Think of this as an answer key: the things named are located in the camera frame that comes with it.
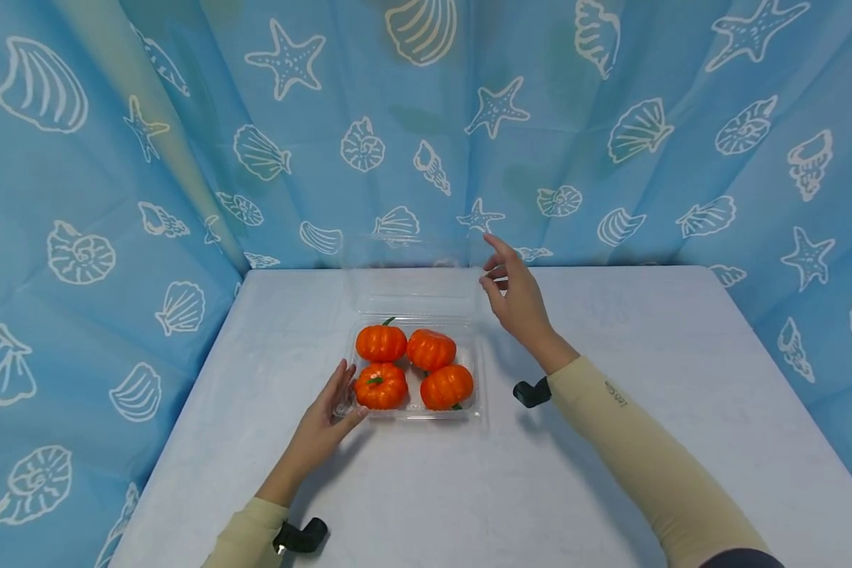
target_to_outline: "transparent lid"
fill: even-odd
[[[479,263],[473,241],[364,234],[344,240],[342,267],[361,313],[471,316]]]

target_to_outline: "beige arm sleeve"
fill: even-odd
[[[699,568],[733,548],[768,551],[711,474],[590,360],[552,373],[549,385],[559,411],[646,516],[669,566]]]
[[[286,520],[287,509],[253,497],[219,534],[203,568],[278,568],[282,557],[271,541]]]

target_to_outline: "starfish print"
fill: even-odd
[[[132,130],[136,134],[136,138],[139,139],[139,145],[143,149],[146,162],[151,163],[152,156],[156,158],[161,157],[158,156],[155,145],[151,143],[151,137],[169,131],[170,125],[164,123],[147,123],[143,116],[141,116],[139,98],[136,95],[129,96],[129,118],[123,116],[123,121],[125,121],[129,130]]]
[[[515,77],[514,81],[511,81],[499,93],[493,93],[484,86],[481,86],[477,90],[477,94],[480,97],[480,109],[477,111],[473,120],[470,121],[467,128],[464,128],[464,132],[473,134],[474,130],[484,125],[488,131],[488,137],[495,140],[499,134],[499,125],[502,124],[503,119],[507,118],[508,120],[517,121],[529,120],[530,113],[514,105],[514,96],[521,90],[521,85],[523,84],[523,77]]]
[[[810,7],[810,2],[802,2],[780,10],[779,0],[763,0],[750,18],[726,16],[713,22],[711,29],[729,36],[729,43],[707,64],[707,73],[716,71],[724,62],[742,54],[748,55],[751,61],[763,61],[771,37]]]
[[[780,257],[779,261],[798,269],[798,292],[803,292],[815,278],[820,283],[827,283],[829,273],[823,257],[836,245],[836,239],[811,243],[801,227],[793,227],[792,231],[795,235],[795,251],[791,255]]]
[[[303,43],[294,43],[278,20],[271,18],[269,26],[271,38],[275,40],[275,51],[255,51],[246,54],[243,60],[275,71],[275,100],[283,101],[294,83],[306,85],[313,91],[322,90],[322,83],[312,73],[312,60],[322,51],[325,36],[314,35]]]
[[[484,210],[482,210],[482,197],[477,197],[477,200],[473,202],[473,207],[470,208],[470,215],[458,217],[458,222],[461,225],[467,225],[468,231],[476,229],[482,233],[492,234],[488,229],[488,223],[490,221],[502,221],[504,218],[505,214],[503,213],[484,213]]]

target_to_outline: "blue backdrop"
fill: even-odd
[[[0,566],[109,562],[250,265],[482,231],[710,267],[852,473],[852,0],[0,1]]]

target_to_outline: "white table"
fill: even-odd
[[[852,567],[852,479],[707,269],[534,271],[559,333],[711,471],[787,566]],[[253,271],[164,448],[113,568],[197,568],[345,353],[340,271]],[[331,528],[296,566],[663,566],[656,540],[480,302],[481,428],[378,424],[292,509]]]

